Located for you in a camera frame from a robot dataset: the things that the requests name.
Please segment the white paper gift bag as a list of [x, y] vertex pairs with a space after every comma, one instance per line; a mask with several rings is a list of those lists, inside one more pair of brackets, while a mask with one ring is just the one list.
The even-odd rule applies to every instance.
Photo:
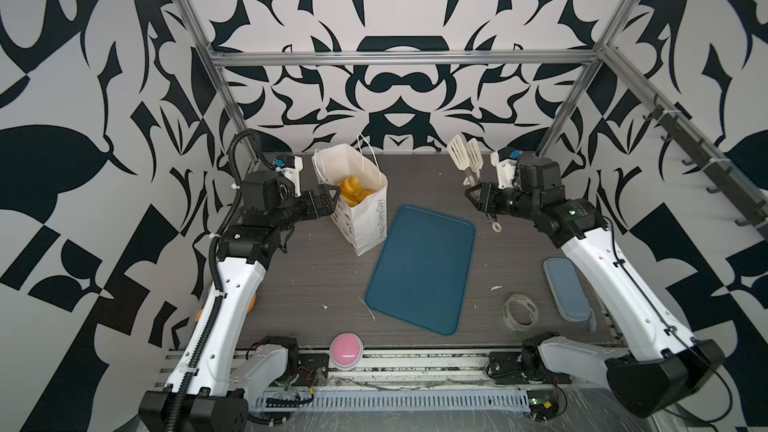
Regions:
[[388, 179], [382, 172], [374, 147], [364, 137], [355, 146], [340, 144], [317, 149], [312, 165], [319, 184], [338, 186], [357, 176], [363, 187], [375, 190], [356, 207], [349, 207], [343, 196], [332, 220], [358, 256], [372, 250], [387, 238]]

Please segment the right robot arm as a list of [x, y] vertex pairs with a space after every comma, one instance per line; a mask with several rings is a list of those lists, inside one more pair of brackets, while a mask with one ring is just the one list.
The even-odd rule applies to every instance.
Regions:
[[487, 182], [476, 140], [456, 135], [447, 150], [466, 177], [466, 197], [493, 230], [501, 229], [500, 215], [531, 221], [583, 274], [624, 337], [619, 348], [540, 334], [524, 344], [531, 369], [606, 388], [641, 418], [694, 395], [717, 375], [725, 362], [719, 345], [696, 338], [661, 302], [594, 205], [567, 198], [555, 161], [507, 147], [492, 153], [497, 179]]

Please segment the fake croissant bottom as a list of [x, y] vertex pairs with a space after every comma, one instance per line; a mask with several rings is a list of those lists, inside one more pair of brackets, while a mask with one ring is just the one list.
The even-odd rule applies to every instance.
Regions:
[[344, 201], [349, 207], [352, 208], [356, 207], [360, 203], [364, 202], [369, 196], [376, 193], [375, 190], [364, 188], [357, 176], [346, 178], [339, 184], [339, 187], [341, 189]]

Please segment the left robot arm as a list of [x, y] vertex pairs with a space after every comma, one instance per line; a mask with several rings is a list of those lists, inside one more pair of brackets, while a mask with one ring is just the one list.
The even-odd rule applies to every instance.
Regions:
[[212, 277], [204, 307], [179, 362], [160, 391], [145, 393], [138, 416], [150, 431], [243, 431], [248, 425], [274, 427], [312, 395], [267, 399], [268, 413], [254, 403], [275, 382], [299, 372], [298, 345], [268, 336], [239, 367], [233, 368], [237, 343], [256, 292], [273, 255], [287, 250], [298, 223], [334, 214], [341, 190], [320, 185], [301, 190], [302, 162], [290, 154], [266, 157], [261, 136], [247, 129], [227, 149], [233, 161], [238, 145], [250, 141], [257, 166], [247, 175], [233, 172], [235, 197], [222, 224], [212, 233], [208, 266]]

